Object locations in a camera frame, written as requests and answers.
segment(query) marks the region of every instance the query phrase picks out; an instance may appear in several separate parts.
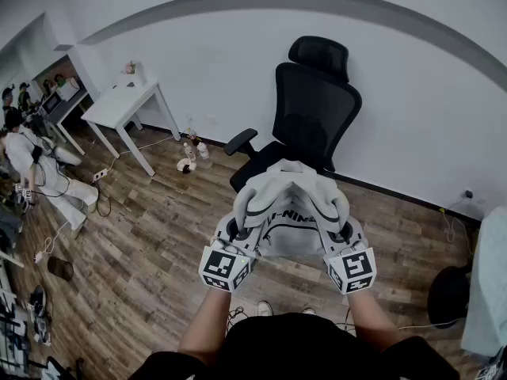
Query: floor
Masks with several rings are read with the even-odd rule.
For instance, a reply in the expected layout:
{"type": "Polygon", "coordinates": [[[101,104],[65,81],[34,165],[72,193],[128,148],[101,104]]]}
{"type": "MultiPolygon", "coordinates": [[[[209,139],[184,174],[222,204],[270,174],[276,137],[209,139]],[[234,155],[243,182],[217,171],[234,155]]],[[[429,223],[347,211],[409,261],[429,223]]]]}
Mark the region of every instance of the floor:
{"type": "MultiPolygon", "coordinates": [[[[146,128],[133,129],[131,135],[138,147],[168,136],[146,128]]],[[[107,136],[119,151],[126,149],[115,132],[107,136]]],[[[91,132],[83,130],[77,140],[86,156],[70,174],[90,182],[95,172],[111,165],[112,155],[91,132]]],[[[49,274],[44,262],[32,262],[63,217],[46,199],[27,215],[17,248],[26,267],[12,269],[13,288],[25,302],[41,283],[53,317],[52,345],[32,342],[33,360],[53,355],[74,367],[82,357],[86,378],[127,378],[150,353],[176,349],[207,291],[197,273],[202,248],[232,209],[229,177],[246,161],[244,154],[229,158],[218,147],[209,150],[211,158],[186,175],[175,169],[183,146],[173,139],[143,150],[156,172],[152,178],[131,154],[115,161],[100,182],[99,211],[107,214],[108,196],[109,216],[94,212],[77,240],[70,239],[66,226],[56,241],[53,255],[74,265],[70,282],[49,274]]],[[[373,289],[379,302],[398,327],[427,325],[426,296],[435,275],[467,262],[463,233],[450,244],[440,213],[351,184],[337,185],[375,250],[373,289]]],[[[243,306],[251,315],[261,300],[269,301],[276,314],[309,306],[333,321],[344,321],[348,309],[322,261],[308,257],[259,262],[234,295],[233,308],[243,306]]],[[[423,336],[462,378],[473,378],[477,364],[459,349],[463,324],[403,332],[423,336]]]]}

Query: white shirt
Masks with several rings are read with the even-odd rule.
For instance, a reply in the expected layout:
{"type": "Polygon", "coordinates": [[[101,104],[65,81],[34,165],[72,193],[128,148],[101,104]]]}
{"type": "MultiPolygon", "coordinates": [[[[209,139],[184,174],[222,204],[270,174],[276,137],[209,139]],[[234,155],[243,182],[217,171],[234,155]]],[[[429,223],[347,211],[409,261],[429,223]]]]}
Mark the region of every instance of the white shirt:
{"type": "MultiPolygon", "coordinates": [[[[10,132],[6,136],[7,157],[17,172],[25,178],[28,178],[30,167],[33,164],[32,152],[35,147],[34,143],[37,143],[37,141],[38,138],[28,128],[25,128],[23,135],[18,132],[10,132]]],[[[54,158],[41,154],[36,167],[36,185],[53,187],[58,180],[56,168],[54,158]]]]}

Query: desk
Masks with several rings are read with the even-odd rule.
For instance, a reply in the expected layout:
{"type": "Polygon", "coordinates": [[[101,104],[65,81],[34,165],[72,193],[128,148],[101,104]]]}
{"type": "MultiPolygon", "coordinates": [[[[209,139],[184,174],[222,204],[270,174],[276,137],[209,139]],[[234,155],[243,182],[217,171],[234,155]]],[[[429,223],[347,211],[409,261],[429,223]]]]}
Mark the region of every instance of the desk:
{"type": "Polygon", "coordinates": [[[135,87],[128,87],[118,83],[116,87],[104,92],[81,117],[89,124],[112,155],[115,158],[119,158],[120,155],[112,147],[104,134],[102,134],[97,125],[116,129],[120,137],[124,140],[125,145],[127,145],[128,149],[134,154],[137,161],[150,176],[155,174],[154,170],[128,136],[124,125],[132,119],[138,129],[143,129],[135,112],[137,112],[137,110],[139,110],[139,108],[153,95],[155,95],[158,107],[166,118],[174,138],[179,141],[181,139],[180,133],[178,132],[173,116],[167,108],[158,82],[155,80],[148,80],[143,86],[135,87]]]}
{"type": "Polygon", "coordinates": [[[86,90],[79,90],[69,101],[62,101],[58,107],[56,107],[53,111],[51,111],[50,114],[44,117],[44,119],[49,122],[50,126],[58,125],[58,128],[67,137],[67,139],[71,141],[72,145],[74,145],[74,148],[76,148],[81,155],[84,155],[85,151],[78,145],[77,142],[74,141],[74,138],[71,137],[71,134],[69,134],[69,132],[63,127],[62,122],[69,114],[71,114],[71,111],[74,110],[77,105],[79,105],[83,112],[85,111],[81,105],[81,101],[86,96],[88,96],[88,92],[86,90]]]}

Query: power strip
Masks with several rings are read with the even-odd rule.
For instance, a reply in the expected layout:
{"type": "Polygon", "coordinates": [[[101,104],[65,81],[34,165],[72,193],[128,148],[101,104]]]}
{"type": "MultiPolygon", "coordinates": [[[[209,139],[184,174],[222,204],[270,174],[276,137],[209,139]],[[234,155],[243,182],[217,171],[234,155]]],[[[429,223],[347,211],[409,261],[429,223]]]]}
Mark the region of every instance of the power strip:
{"type": "Polygon", "coordinates": [[[108,170],[107,169],[103,169],[99,173],[95,173],[95,176],[93,176],[93,182],[92,183],[95,183],[96,181],[99,181],[102,177],[107,176],[107,175],[108,175],[108,170]]]}

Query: chair backrest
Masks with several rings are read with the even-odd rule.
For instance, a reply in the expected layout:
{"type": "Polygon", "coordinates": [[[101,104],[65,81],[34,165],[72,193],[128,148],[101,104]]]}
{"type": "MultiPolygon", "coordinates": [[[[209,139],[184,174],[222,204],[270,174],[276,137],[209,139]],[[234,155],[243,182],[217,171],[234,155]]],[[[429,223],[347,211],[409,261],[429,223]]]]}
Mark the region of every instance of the chair backrest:
{"type": "Polygon", "coordinates": [[[334,171],[336,145],[361,107],[360,94],[347,83],[347,56],[337,42],[303,36],[289,53],[300,64],[276,68],[273,136],[316,169],[334,171]]]}

